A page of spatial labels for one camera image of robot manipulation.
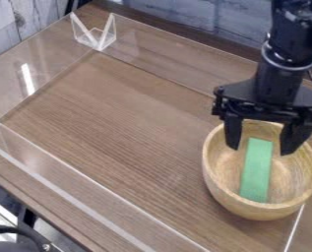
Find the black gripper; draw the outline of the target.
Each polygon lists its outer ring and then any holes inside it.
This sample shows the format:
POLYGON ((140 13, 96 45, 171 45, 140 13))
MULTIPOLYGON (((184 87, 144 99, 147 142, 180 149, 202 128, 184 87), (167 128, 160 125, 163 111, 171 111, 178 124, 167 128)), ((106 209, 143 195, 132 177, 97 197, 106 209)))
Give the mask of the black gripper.
POLYGON ((279 154, 293 154, 312 135, 312 89, 302 85, 310 64, 259 62, 253 77, 213 90, 211 114, 223 120, 225 142, 237 150, 242 120, 281 123, 279 154))

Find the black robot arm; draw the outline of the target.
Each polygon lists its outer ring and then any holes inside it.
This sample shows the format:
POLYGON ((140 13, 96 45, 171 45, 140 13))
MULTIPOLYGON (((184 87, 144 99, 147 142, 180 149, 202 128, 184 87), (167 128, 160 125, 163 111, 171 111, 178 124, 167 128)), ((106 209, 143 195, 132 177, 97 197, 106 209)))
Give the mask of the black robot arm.
POLYGON ((271 0, 271 29, 253 77, 214 89, 211 114, 223 121, 225 143, 237 149, 246 119, 282 125, 279 153, 295 152, 312 135, 312 0, 271 0))

